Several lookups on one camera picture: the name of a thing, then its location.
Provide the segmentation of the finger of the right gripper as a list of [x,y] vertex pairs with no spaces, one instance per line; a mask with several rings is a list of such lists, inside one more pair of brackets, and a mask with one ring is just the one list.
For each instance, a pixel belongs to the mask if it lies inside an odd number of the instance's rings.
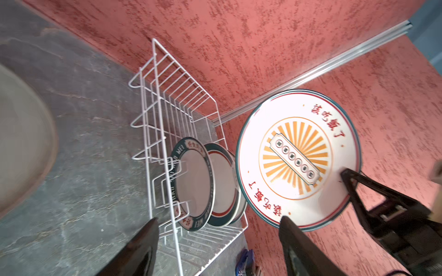
[[400,231],[425,219],[425,206],[408,195],[351,169],[340,176],[359,223],[370,235]]

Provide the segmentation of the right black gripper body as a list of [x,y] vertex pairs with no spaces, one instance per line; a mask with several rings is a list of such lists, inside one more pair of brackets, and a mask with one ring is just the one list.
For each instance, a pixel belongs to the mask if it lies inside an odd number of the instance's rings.
[[442,274],[442,225],[427,214],[400,205],[368,211],[369,235],[412,276]]

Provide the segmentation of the plain grey ceramic plate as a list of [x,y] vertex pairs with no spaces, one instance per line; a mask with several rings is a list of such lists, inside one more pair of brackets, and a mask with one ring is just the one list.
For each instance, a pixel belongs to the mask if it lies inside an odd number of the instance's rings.
[[58,134],[43,99],[1,66],[1,216],[44,181],[58,153]]

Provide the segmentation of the white plate orange sunburst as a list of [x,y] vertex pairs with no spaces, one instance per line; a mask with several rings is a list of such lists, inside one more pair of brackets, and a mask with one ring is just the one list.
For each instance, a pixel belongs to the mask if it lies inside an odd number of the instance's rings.
[[353,122],[330,97],[291,89],[262,102],[238,139],[236,170],[251,209],[273,227],[289,217],[302,231],[318,230],[349,204],[344,169],[360,171]]

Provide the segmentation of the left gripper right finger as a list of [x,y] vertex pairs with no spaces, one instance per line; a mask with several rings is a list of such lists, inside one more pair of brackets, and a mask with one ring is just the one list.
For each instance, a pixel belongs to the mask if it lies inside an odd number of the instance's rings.
[[280,221],[279,239],[289,276],[345,275],[287,216]]

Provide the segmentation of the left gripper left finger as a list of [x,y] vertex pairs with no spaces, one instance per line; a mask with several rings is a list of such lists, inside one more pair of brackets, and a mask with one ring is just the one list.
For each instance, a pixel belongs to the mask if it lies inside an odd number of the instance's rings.
[[159,241],[158,219],[152,218],[97,274],[99,276],[151,276]]

